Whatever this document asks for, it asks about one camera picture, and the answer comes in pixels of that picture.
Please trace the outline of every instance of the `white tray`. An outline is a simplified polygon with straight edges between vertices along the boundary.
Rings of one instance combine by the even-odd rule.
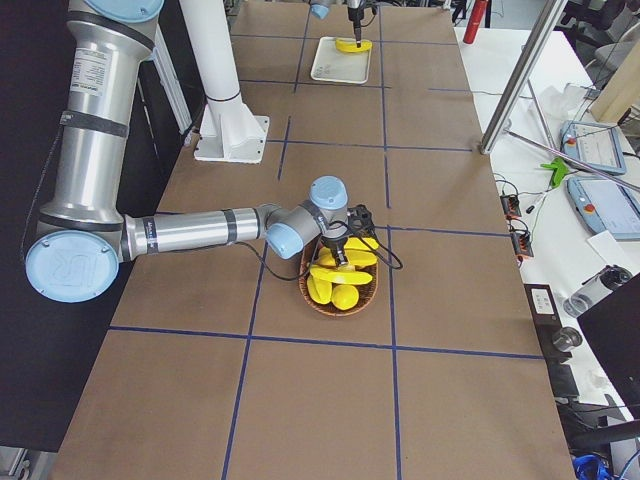
[[[336,49],[335,37],[322,37],[311,67],[311,78],[323,82],[363,84],[369,78],[371,49],[344,53]]]

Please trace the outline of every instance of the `basket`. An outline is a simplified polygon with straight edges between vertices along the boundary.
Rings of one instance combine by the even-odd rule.
[[[307,270],[309,265],[313,261],[315,261],[315,258],[311,258],[315,250],[315,244],[316,242],[310,242],[302,251],[299,271],[301,275]],[[302,292],[302,296],[304,297],[304,299],[314,310],[330,317],[346,317],[348,315],[353,315],[354,313],[362,311],[367,305],[369,305],[374,295],[376,294],[376,290],[378,289],[378,264],[375,263],[374,265],[364,267],[361,269],[361,271],[369,273],[373,277],[373,280],[371,280],[371,282],[366,285],[355,285],[355,287],[358,289],[358,293],[360,294],[360,298],[358,299],[358,303],[356,303],[356,305],[349,310],[340,310],[336,308],[332,303],[320,305],[319,303],[314,302],[309,295],[309,290],[307,289],[307,277],[309,276],[308,273],[300,277],[300,279],[298,280],[298,287],[300,287],[300,291]]]

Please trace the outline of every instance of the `table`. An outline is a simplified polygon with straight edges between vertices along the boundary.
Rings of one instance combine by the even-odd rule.
[[[463,29],[456,29],[460,42],[460,50],[469,77],[471,90],[474,91],[474,102],[482,128],[486,128],[499,96],[483,92],[500,93],[520,55],[521,46],[528,38],[527,31],[522,30],[480,30],[472,45],[462,43]],[[553,32],[551,38],[538,61],[532,75],[531,83],[541,101],[545,99],[545,91],[555,88],[562,92],[567,84],[588,87],[591,79],[573,53],[569,43],[560,32]],[[523,96],[530,95],[525,87]],[[572,116],[559,117],[546,114],[551,131],[559,137],[560,127],[564,120]],[[528,138],[546,144],[544,131],[534,110],[530,98],[518,101],[513,114],[512,130]],[[587,113],[585,121],[593,121]],[[633,151],[623,141],[624,151]],[[541,163],[548,163],[551,156],[521,141],[505,137],[498,141],[491,153],[494,172],[504,175],[515,183],[522,192],[541,192],[547,189],[550,173],[541,168]],[[628,172],[624,179],[638,184],[640,182],[640,165],[633,159],[627,159]],[[513,193],[506,187],[507,193]],[[536,199],[536,195],[522,195],[521,210],[524,212]],[[524,214],[523,220],[536,228],[533,235],[535,257],[526,260],[520,273],[524,283],[548,284],[558,304],[562,324],[579,330],[576,319],[567,315],[562,309],[562,300],[576,291],[580,284],[598,272],[605,264],[618,263],[638,273],[640,265],[640,242],[618,242],[622,254],[605,261],[587,243],[592,235],[583,226],[571,206],[566,188],[552,191],[545,200],[542,209],[534,210],[531,215]],[[615,389],[608,382],[606,375],[598,364],[593,352],[585,343],[572,351],[571,366],[580,400],[585,403],[608,405],[605,395],[612,397],[623,405]]]
[[[380,10],[369,82],[345,86],[309,78],[345,8],[245,4],[262,163],[185,149],[159,209],[293,207],[335,174],[404,270],[331,319],[240,247],[140,258],[52,479],[573,477],[450,14]]]

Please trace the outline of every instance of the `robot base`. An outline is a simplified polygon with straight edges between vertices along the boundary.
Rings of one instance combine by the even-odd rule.
[[[269,117],[253,115],[242,104],[240,118],[234,114],[220,115],[220,129],[217,130],[209,105],[206,106],[200,126],[200,141],[194,153],[196,160],[260,163],[264,153]]]

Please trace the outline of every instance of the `black monitor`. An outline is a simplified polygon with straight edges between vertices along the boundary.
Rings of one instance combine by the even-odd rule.
[[[640,275],[580,315],[578,323],[625,404],[640,404]],[[640,418],[640,407],[629,411]]]

